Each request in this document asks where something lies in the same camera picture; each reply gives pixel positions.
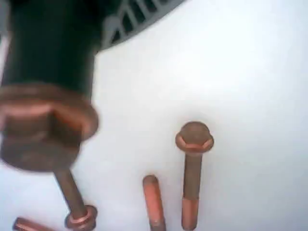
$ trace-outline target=white surface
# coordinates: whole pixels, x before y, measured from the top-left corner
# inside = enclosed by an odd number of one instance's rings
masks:
[[[308,1],[189,0],[98,55],[97,135],[73,172],[98,231],[149,230],[141,180],[161,184],[167,228],[181,230],[181,125],[204,121],[197,231],[308,229]],[[0,230],[25,216],[63,230],[51,175],[0,167]]]

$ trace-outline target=rusty bolt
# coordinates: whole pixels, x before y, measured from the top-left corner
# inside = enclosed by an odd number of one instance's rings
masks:
[[[94,230],[97,209],[94,206],[84,204],[71,171],[69,169],[61,170],[54,174],[70,209],[70,214],[65,219],[66,227],[73,231]]]
[[[0,158],[30,171],[68,168],[98,117],[81,95],[48,84],[1,88]]]
[[[202,154],[213,147],[214,139],[205,124],[193,121],[176,135],[176,144],[185,152],[182,227],[192,231],[198,222]]]
[[[13,225],[13,230],[17,231],[54,231],[50,228],[32,222],[25,218],[17,218]]]
[[[143,178],[143,192],[151,231],[166,231],[159,182],[156,176],[149,175]]]

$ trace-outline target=copper bolt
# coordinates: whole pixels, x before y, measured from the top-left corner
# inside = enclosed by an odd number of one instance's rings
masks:
[[[151,231],[166,231],[158,179],[154,175],[143,178],[143,192]]]
[[[25,218],[17,218],[13,225],[13,230],[17,231],[54,231],[50,228],[32,222]]]
[[[176,135],[176,144],[185,152],[182,227],[192,231],[198,222],[202,154],[213,147],[214,139],[205,124],[189,122]]]
[[[92,231],[96,227],[97,209],[85,205],[69,169],[54,172],[63,196],[70,209],[65,225],[74,231]]]

